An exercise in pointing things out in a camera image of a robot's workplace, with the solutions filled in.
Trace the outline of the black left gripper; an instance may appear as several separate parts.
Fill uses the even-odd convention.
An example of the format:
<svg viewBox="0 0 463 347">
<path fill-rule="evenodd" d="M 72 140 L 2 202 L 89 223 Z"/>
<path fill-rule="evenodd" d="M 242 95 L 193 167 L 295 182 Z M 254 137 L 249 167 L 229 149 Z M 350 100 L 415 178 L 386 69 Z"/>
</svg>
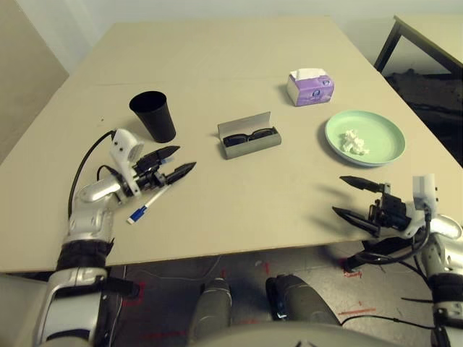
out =
<svg viewBox="0 0 463 347">
<path fill-rule="evenodd" d="M 196 165 L 196 162 L 186 163 L 165 176 L 158 170 L 168 157 L 173 155 L 180 146 L 170 145 L 145 155 L 132 167 L 135 170 L 135 183 L 140 190 L 162 188 L 185 177 Z"/>
</svg>

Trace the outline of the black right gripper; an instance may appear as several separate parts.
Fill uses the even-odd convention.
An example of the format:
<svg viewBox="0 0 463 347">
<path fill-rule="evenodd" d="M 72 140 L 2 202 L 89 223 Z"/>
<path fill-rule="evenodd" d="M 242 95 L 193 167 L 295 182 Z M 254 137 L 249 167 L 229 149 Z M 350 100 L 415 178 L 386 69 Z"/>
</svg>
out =
<svg viewBox="0 0 463 347">
<path fill-rule="evenodd" d="M 390 194 L 390 184 L 378 184 L 356 176 L 340 176 L 340 179 L 360 190 L 368 190 L 373 193 L 380 192 L 381 197 L 376 199 L 374 204 L 370 206 L 368 219 L 351 210 L 332 207 L 332 210 L 339 217 L 351 225 L 367 231 L 375 238 L 380 236 L 380 228 L 404 231 L 409 226 L 406 204 L 400 198 Z"/>
</svg>

